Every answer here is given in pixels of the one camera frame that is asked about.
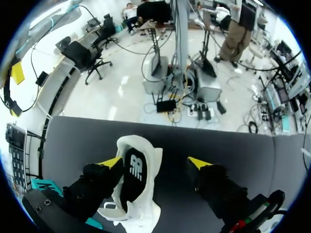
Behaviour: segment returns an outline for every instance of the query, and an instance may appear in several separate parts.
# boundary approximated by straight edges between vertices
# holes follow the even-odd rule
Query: new balance logo
[[[142,173],[142,161],[141,159],[137,158],[135,155],[132,154],[131,156],[131,168],[130,172],[135,176],[137,179],[141,181],[141,173]]]

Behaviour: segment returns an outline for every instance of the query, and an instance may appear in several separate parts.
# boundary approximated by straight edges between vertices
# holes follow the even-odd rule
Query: shoe insole
[[[133,202],[143,192],[147,181],[147,163],[143,153],[131,148],[124,157],[123,185],[120,193],[122,208],[127,212],[127,201]]]

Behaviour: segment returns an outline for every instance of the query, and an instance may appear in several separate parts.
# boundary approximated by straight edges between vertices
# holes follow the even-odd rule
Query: screw
[[[44,201],[44,205],[45,206],[49,206],[51,204],[51,201],[49,200],[49,199],[46,199],[45,201]]]
[[[36,210],[37,213],[40,213],[42,211],[42,208],[41,207],[37,207],[35,210]]]

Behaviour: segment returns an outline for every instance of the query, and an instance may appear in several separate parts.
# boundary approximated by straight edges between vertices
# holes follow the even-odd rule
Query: gray tabletop
[[[306,174],[300,150],[303,135],[272,138],[59,116],[51,121],[47,135],[44,179],[54,180],[59,187],[70,185],[81,175],[84,165],[113,158],[117,139],[131,134],[163,148],[154,194],[161,216],[154,233],[213,233],[223,226],[191,188],[184,173],[188,156],[223,164],[233,181],[248,188],[249,198],[259,193],[268,196],[276,189],[285,191],[285,208],[295,199]],[[107,231],[125,232],[120,224],[115,227],[97,214],[94,218]]]

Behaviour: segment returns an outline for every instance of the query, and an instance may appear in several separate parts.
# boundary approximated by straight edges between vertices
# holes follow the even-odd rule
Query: khaki pants
[[[231,21],[228,35],[220,49],[219,56],[225,61],[237,62],[242,56],[244,49],[251,41],[252,32],[240,26],[237,22]]]

